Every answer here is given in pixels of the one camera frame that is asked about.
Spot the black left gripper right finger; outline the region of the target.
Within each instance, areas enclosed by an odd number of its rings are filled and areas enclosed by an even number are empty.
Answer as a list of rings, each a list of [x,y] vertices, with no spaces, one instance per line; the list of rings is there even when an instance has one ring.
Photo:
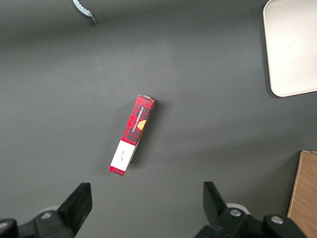
[[[290,218],[268,214],[257,220],[246,209],[229,206],[215,184],[203,183],[203,208],[208,225],[197,238],[305,238],[306,235]]]

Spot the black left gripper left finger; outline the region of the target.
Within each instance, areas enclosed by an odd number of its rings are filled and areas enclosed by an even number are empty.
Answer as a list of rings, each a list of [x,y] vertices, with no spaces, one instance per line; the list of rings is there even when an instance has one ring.
[[[19,225],[13,218],[0,220],[2,238],[74,238],[92,210],[90,183],[81,183],[57,208],[46,208]]]

